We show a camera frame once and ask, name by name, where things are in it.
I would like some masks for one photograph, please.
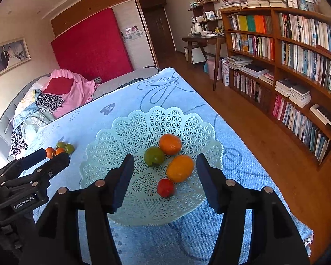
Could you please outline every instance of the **pink blanket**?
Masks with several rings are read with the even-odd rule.
[[[69,70],[54,70],[50,75],[51,79],[58,77],[74,79],[75,82],[72,84],[71,90],[68,94],[60,95],[65,102],[53,112],[53,115],[56,118],[63,116],[93,99],[94,88],[96,85],[94,80],[88,81],[82,75],[73,73]],[[48,84],[49,82],[41,89],[42,92],[48,87]]]

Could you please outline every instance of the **red pillow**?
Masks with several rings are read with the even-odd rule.
[[[68,79],[66,77],[52,78],[43,93],[54,95],[68,94],[73,82],[74,79]]]

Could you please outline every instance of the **framed wedding photo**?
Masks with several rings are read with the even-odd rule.
[[[0,76],[30,60],[25,38],[0,44]]]
[[[298,9],[298,0],[287,0],[288,7]]]

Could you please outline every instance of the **fruit bowl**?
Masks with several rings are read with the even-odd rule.
[[[205,194],[197,175],[196,165],[190,177],[175,185],[175,195],[164,199],[157,194],[157,183],[167,178],[166,168],[174,156],[166,156],[160,167],[148,167],[145,150],[158,146],[165,133],[177,135],[182,141],[179,154],[196,161],[203,153],[210,166],[222,169],[223,146],[214,139],[214,128],[195,113],[185,115],[181,109],[153,107],[148,113],[140,110],[128,117],[114,120],[111,129],[99,131],[96,140],[86,148],[87,160],[80,165],[81,188],[98,179],[104,179],[110,169],[119,167],[130,153],[135,158],[131,177],[122,206],[108,217],[126,226],[164,225],[195,210]]]

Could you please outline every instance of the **pink trash can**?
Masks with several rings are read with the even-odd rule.
[[[214,65],[215,65],[215,59],[209,58],[207,60],[207,66],[209,69],[209,76],[211,80],[214,80]],[[222,60],[220,59],[220,64],[218,65],[217,80],[221,80],[221,79],[222,79]]]

